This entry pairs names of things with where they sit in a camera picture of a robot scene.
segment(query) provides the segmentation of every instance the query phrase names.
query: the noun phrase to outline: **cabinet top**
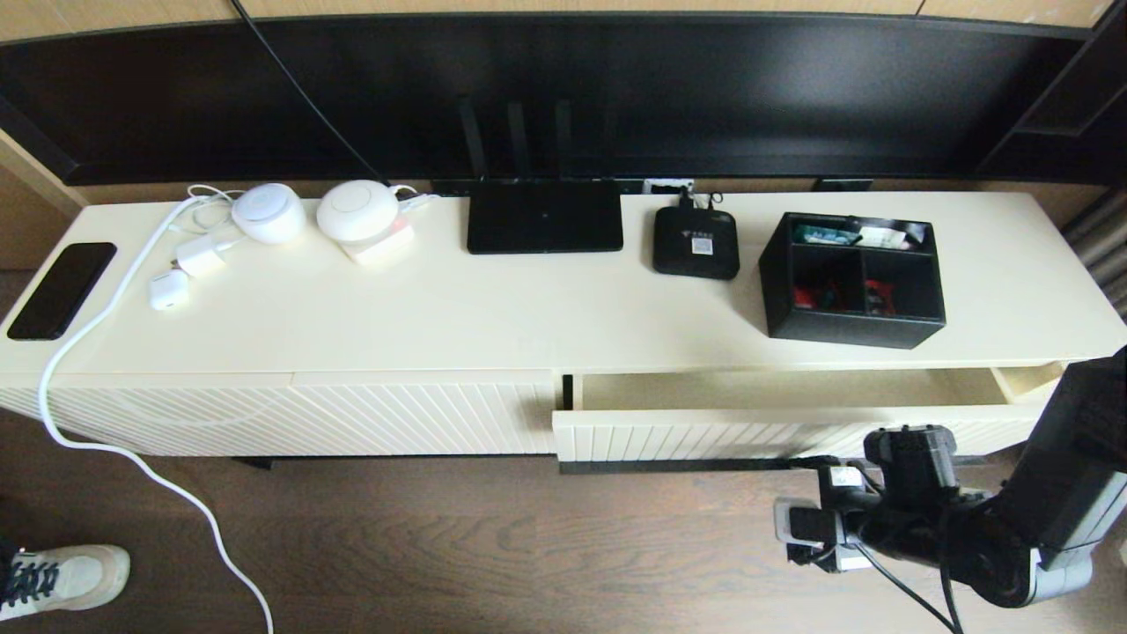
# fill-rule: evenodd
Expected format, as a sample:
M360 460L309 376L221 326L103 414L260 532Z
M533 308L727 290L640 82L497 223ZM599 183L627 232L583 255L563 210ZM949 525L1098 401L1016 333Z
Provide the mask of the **cabinet top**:
M171 204L82 211L47 261L71 242L113 241L119 251L68 336L105 304ZM309 211L316 204L305 200ZM674 196L623 196L619 252L479 256L465 250L469 200L436 199L411 212L410 245L370 266L311 222L287 244L243 241L225 253L224 269L192 280L190 303L157 312L148 279L187 239L168 232L60 373L1032 366L1110 356L1127 343L1127 327L1026 194L731 194L718 205L739 233L742 267L730 282L653 270L654 212L672 204ZM769 339L757 260L788 211L931 222L947 328L915 350ZM0 382L38 374L60 346L2 334L46 268L2 324Z

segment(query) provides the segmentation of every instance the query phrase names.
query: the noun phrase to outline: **smartphone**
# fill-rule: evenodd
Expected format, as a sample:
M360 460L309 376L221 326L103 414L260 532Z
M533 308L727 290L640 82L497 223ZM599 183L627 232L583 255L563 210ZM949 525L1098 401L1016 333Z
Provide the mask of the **smartphone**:
M110 242L68 244L16 315L8 339L53 341L63 337L116 252Z

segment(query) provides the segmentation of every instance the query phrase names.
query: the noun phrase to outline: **sneaker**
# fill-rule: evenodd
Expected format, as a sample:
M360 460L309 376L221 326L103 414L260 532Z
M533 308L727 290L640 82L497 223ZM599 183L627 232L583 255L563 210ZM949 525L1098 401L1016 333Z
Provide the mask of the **sneaker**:
M130 554L117 546L17 553L0 597L0 620L106 605L121 595L128 577Z

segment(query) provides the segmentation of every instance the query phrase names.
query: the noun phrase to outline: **shoe lace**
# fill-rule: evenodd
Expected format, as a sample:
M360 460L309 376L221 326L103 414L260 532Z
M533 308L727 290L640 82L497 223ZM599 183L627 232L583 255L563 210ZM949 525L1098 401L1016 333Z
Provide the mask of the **shoe lace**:
M15 607L16 601L26 604L28 599L35 601L39 595L50 597L59 581L59 563L42 563L26 565L23 562L15 562L8 575L8 583L3 589L3 598L0 604L7 602L9 607Z

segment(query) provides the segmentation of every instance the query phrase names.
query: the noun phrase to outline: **black organizer box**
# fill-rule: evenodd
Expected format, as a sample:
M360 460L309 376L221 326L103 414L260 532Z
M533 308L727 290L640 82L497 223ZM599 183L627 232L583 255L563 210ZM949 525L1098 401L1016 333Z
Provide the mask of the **black organizer box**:
M912 349L947 324L939 279L935 234L915 250L807 244L795 241L795 226L835 229L888 226L891 220L810 213L784 213L760 256L767 334L777 339L852 343ZM824 286L833 279L838 294L834 309L799 307L795 286ZM866 279L895 285L896 314L875 314L868 304Z

